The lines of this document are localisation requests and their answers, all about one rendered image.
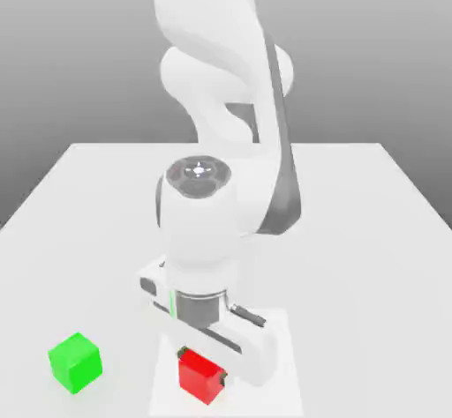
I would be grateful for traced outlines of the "small red cube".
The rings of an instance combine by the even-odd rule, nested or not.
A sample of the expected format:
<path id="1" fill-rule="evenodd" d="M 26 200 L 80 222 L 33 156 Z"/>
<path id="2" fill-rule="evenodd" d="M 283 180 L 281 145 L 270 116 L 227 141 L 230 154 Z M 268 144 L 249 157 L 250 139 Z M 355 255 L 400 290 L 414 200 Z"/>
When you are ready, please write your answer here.
<path id="1" fill-rule="evenodd" d="M 210 405 L 225 387 L 219 384 L 219 375 L 226 370 L 190 348 L 177 359 L 179 386 Z"/>

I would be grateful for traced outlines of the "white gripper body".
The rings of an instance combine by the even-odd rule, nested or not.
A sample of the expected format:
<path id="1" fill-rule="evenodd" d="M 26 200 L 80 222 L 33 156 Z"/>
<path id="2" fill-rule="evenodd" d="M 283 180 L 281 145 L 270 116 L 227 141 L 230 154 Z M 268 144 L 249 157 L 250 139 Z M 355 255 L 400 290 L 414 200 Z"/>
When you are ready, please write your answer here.
<path id="1" fill-rule="evenodd" d="M 155 327 L 169 337 L 174 349 L 188 347 L 253 386 L 264 385 L 277 364 L 276 331 L 270 321 L 263 326 L 227 310 L 219 322 L 194 328 L 157 304 L 150 306 Z"/>

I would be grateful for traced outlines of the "small green cube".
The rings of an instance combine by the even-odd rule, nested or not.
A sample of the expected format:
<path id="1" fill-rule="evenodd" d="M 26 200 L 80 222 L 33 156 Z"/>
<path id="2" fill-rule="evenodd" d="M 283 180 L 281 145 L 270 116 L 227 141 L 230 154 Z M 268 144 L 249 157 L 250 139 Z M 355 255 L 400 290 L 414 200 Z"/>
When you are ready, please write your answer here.
<path id="1" fill-rule="evenodd" d="M 54 378 L 71 394 L 77 394 L 103 372 L 99 348 L 76 332 L 48 351 Z"/>

